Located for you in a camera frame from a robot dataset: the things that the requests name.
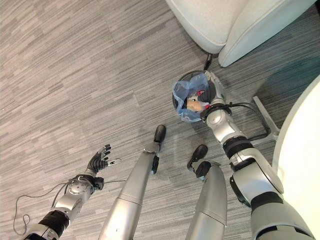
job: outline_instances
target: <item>black cable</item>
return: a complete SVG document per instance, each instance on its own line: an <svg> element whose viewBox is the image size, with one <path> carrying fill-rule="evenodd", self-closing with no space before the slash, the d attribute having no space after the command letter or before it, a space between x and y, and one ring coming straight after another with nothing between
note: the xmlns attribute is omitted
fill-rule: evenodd
<svg viewBox="0 0 320 240"><path fill-rule="evenodd" d="M24 215L22 216L23 223L24 223L24 232L23 232L22 234L17 232L17 230L16 230L16 228L15 228L15 222L16 222L16 218L17 218L18 201L19 201L19 199L22 198L22 197L27 197L27 198L41 198L41 197L43 197L43 196L48 195L49 193L51 193L56 187L58 187L58 186L60 186L60 185L62 185L62 184L63 184L63 186L64 186L65 184L67 184L67 182L62 182L62 183L59 183L59 184L55 185L50 191L48 191L47 193L42 194L42 195L39 195L39 196L20 195L20 196L16 199L16 201L15 201L15 214L14 214L14 218L13 218L13 231L14 231L17 235L23 236L23 235L27 232L27 225L28 225L28 223L30 223L30 220L31 220L31 218L30 218L30 216L29 216L28 214L24 214Z"/></svg>
<svg viewBox="0 0 320 240"><path fill-rule="evenodd" d="M104 184L117 183L117 182L126 182L127 180L116 180L116 181L105 181Z"/></svg>
<svg viewBox="0 0 320 240"><path fill-rule="evenodd" d="M252 136L252 137L249 137L248 140L249 141L253 141L253 140L256 140L256 139L261 139L261 138L265 138L266 136L269 135L269 133L271 132L268 124L266 123L264 117L261 115L260 112L258 112L256 110L256 106L253 105L252 103L249 103L249 102L238 102L238 103L232 103L230 102L230 104L227 105L229 108L232 108L232 107L244 107L244 108L247 108L247 109L250 109L252 110L255 115L260 119L260 122L265 130L264 133L261 133L261 134L258 134L258 135L255 135L255 136Z"/></svg>
<svg viewBox="0 0 320 240"><path fill-rule="evenodd" d="M19 233L17 232L16 228L15 228L15 223L16 223L16 218L17 218L17 213L18 213L18 201L20 198L22 197L27 197L27 198L41 198L41 197L44 197L46 195L48 195L49 193L51 193L56 187L60 186L63 184L63 186L59 189L59 191L56 193L56 195L54 196L54 199L52 201L52 204L51 204L51 207L53 207L55 205L55 202L56 202L56 199L59 195L59 193L61 192L61 190L64 188L64 194L67 193L67 189L68 189L68 186L70 185L71 183L71 180L70 179L68 182L62 182L62 183L59 183L57 185L55 185L50 191L46 192L45 194L42 194L42 195L39 195L39 196L29 196L29 195L20 195L18 196L18 198L16 199L15 201L15 213L14 213L14 218L13 218L13 231L19 235L19 236L23 236L26 232L27 232L27 225L30 223L30 215L29 214L24 214L22 216L22 220L23 220L23 224L24 224L24 231L23 233ZM110 183L117 183L117 182L126 182L127 180L114 180L114 181L105 181L104 183L105 184L110 184Z"/></svg>
<svg viewBox="0 0 320 240"><path fill-rule="evenodd" d="M57 199L59 193L60 193L61 190L62 190L65 186L67 186L68 184L69 184L69 182L66 182L66 183L59 189L59 191L56 193L56 195L54 196L54 199L53 199L53 201L52 201L52 204L51 204L51 207L52 207L52 208L55 206L55 202L56 202L56 199Z"/></svg>

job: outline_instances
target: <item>floor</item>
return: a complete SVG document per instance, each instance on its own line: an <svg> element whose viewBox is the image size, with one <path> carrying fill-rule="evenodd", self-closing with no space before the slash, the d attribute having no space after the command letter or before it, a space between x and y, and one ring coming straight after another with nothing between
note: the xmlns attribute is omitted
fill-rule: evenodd
<svg viewBox="0 0 320 240"><path fill-rule="evenodd" d="M125 180L159 124L167 136L158 172L149 178L135 240L185 239L202 183L186 164L207 144L221 163L228 194L226 240L248 240L250 210L229 185L229 162L201 122L182 122L171 102L180 76L203 67L206 54L164 0L3 0L1 9L0 235L13 231L15 200L40 195L85 170L105 144L122 161L100 173ZM320 73L320 18L314 6L234 64L210 71L229 101L257 95L281 127L290 108ZM261 132L255 116L233 113L248 136ZM258 148L272 160L274 143ZM62 240L96 240L124 183L106 184L87 202ZM55 193L18 203L37 223Z"/></svg>

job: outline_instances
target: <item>black joint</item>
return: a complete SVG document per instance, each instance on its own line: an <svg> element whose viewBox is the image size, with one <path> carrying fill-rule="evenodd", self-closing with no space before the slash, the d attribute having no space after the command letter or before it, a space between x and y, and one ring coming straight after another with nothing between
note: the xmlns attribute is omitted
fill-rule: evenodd
<svg viewBox="0 0 320 240"><path fill-rule="evenodd" d="M234 180L234 176L230 177L230 185L231 188L234 192L234 194L236 195L236 197L238 198L239 202L242 203L243 205L246 205L247 207L251 207L250 203L245 199L245 197L242 195L241 191L239 190L235 180Z"/></svg>
<svg viewBox="0 0 320 240"><path fill-rule="evenodd" d="M56 232L61 237L64 230L69 226L69 218L61 211L51 211L39 222Z"/></svg>
<svg viewBox="0 0 320 240"><path fill-rule="evenodd" d="M152 169L151 169L153 174L156 174L156 172L158 170L158 165L159 165L159 157L154 156L153 163L152 163Z"/></svg>
<svg viewBox="0 0 320 240"><path fill-rule="evenodd" d="M231 162L229 165L230 165L230 168L236 172L236 171L239 171L240 169L243 169L244 167L254 163L256 160L254 158L248 158L242 162L239 162L237 165L234 165L233 162Z"/></svg>
<svg viewBox="0 0 320 240"><path fill-rule="evenodd" d="M199 164L198 168L195 171L195 176L197 178L204 177L207 175L211 168L211 163L208 161L203 161L202 163Z"/></svg>
<svg viewBox="0 0 320 240"><path fill-rule="evenodd" d="M228 139L222 145L226 156L230 159L234 154L244 149L252 149L254 146L245 136L237 136Z"/></svg>
<svg viewBox="0 0 320 240"><path fill-rule="evenodd" d="M258 235L256 236L256 239L259 239L263 234L269 233L269 232L273 232L273 231L277 231L277 226L269 226L263 230L261 230Z"/></svg>
<svg viewBox="0 0 320 240"><path fill-rule="evenodd" d="M231 109L227 107L225 104L222 103L216 103L211 105L209 108L203 110L200 113L201 119L205 122L207 120L207 117L209 116L210 113L217 111L217 110L224 110L226 111L229 115L232 114Z"/></svg>
<svg viewBox="0 0 320 240"><path fill-rule="evenodd" d="M258 207L270 203L284 204L284 201L273 191L264 192L251 200L252 212Z"/></svg>
<svg viewBox="0 0 320 240"><path fill-rule="evenodd" d="M39 236L38 234L36 233L32 233L30 235L28 235L25 240L46 240L44 237L42 236Z"/></svg>
<svg viewBox="0 0 320 240"><path fill-rule="evenodd" d="M93 183L93 187L94 190L102 190L104 188L105 185L105 180L103 177L95 177L94 178L94 183Z"/></svg>

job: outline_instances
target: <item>blue plastic bag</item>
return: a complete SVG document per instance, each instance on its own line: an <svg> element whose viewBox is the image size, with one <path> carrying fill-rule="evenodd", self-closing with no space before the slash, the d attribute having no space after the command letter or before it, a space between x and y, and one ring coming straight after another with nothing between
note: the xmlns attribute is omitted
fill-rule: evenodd
<svg viewBox="0 0 320 240"><path fill-rule="evenodd" d="M173 86L173 97L177 101L176 112L181 120L194 123L201 120L200 113L183 108L186 98L194 96L198 91L208 90L208 77L204 73L193 76L190 81L178 81Z"/></svg>

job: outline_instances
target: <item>chair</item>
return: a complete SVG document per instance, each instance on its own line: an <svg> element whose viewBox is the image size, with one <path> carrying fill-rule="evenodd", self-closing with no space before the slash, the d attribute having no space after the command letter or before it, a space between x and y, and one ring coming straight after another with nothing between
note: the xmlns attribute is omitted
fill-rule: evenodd
<svg viewBox="0 0 320 240"><path fill-rule="evenodd" d="M316 0L166 0L190 37L226 67L293 22Z"/></svg>

